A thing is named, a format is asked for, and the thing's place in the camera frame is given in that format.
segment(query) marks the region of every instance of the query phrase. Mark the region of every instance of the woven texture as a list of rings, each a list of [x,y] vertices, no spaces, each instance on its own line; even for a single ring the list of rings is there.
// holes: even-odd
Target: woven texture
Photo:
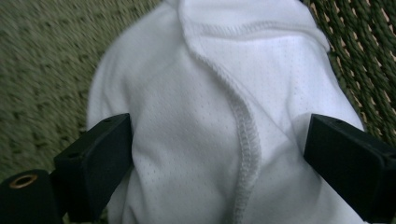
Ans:
[[[52,170],[85,132],[87,94],[109,44],[159,0],[0,1],[0,181]],[[396,147],[396,2],[304,0],[367,131]]]

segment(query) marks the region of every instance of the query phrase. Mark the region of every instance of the green woven surface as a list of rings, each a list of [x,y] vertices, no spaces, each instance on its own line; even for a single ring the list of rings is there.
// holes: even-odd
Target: green woven surface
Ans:
[[[0,1],[0,181],[85,132],[92,74],[108,45],[159,0]],[[396,147],[393,0],[305,0],[340,85],[369,133]]]

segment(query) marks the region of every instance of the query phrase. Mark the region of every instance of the green woven mat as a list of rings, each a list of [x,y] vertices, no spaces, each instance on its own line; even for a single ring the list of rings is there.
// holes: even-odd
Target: green woven mat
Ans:
[[[0,181],[85,132],[95,66],[159,0],[0,1]],[[332,67],[369,133],[396,147],[393,0],[304,0],[332,45]]]

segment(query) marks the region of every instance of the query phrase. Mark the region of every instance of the white fabric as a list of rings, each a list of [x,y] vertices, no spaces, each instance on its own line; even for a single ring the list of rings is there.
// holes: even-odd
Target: white fabric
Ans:
[[[88,127],[130,113],[110,223],[363,223],[304,161],[309,119],[361,122],[298,1],[162,2],[108,50]]]

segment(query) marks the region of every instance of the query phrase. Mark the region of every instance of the wrinkled fabric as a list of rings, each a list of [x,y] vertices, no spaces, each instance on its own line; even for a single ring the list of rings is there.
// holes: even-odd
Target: wrinkled fabric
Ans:
[[[169,0],[126,30],[88,107],[134,130],[109,222],[363,223],[303,158],[313,113],[362,129],[328,49],[294,0]]]

